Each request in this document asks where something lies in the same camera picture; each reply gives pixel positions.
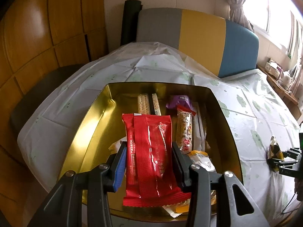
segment gold metal tray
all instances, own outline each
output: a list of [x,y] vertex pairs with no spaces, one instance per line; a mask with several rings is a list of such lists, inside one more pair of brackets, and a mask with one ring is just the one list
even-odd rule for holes
[[[90,171],[105,163],[110,155],[109,146],[126,135],[122,121],[123,113],[136,113],[137,96],[143,93],[156,93],[162,115],[166,113],[166,103],[171,95],[188,95],[199,103],[205,115],[203,127],[207,128],[206,141],[211,147],[210,157],[218,173],[230,170],[241,182],[242,172],[237,148],[222,113],[218,101],[209,88],[175,83],[120,82],[104,87],[88,110],[69,147],[59,178],[68,170],[76,173]],[[176,117],[172,117],[175,138]],[[83,193],[86,204],[87,192]],[[162,207],[125,207],[125,178],[116,193],[109,193],[109,206],[112,215],[147,222],[167,222],[186,220],[183,213],[173,219]]]

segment wooden side table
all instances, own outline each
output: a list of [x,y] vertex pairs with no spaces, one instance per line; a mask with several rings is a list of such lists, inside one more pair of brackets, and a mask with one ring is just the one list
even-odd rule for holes
[[281,99],[286,104],[286,106],[288,107],[291,114],[295,117],[295,119],[298,120],[299,117],[301,116],[301,112],[298,108],[298,101],[295,98],[294,94],[288,93],[285,89],[280,87],[277,84],[277,80],[273,76],[271,76],[268,72],[266,72],[264,67],[257,65],[257,68],[267,75],[266,79],[269,85],[278,94],[278,96],[281,97]]

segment windowsill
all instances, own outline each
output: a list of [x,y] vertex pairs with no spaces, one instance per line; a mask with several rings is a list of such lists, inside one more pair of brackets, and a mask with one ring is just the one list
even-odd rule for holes
[[288,55],[288,51],[287,49],[281,45],[280,43],[278,43],[275,39],[273,39],[267,31],[263,30],[262,28],[258,27],[257,25],[254,25],[254,30],[255,33],[260,34],[261,36],[265,37],[267,40],[269,40],[270,42],[272,42],[275,46],[277,46],[285,55]]

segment white teapot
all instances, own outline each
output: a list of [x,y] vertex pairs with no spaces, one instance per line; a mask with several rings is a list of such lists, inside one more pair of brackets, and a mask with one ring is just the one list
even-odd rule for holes
[[289,71],[285,71],[281,73],[280,76],[281,82],[287,87],[289,88],[289,86],[292,83],[292,77],[290,76]]

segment blue gripper pad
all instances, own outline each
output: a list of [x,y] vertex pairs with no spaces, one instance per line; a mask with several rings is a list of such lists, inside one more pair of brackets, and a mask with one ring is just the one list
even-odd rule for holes
[[125,164],[126,164],[126,147],[124,147],[121,158],[118,162],[118,166],[115,171],[115,180],[113,183],[114,192],[120,188],[122,184],[122,180],[125,172]]

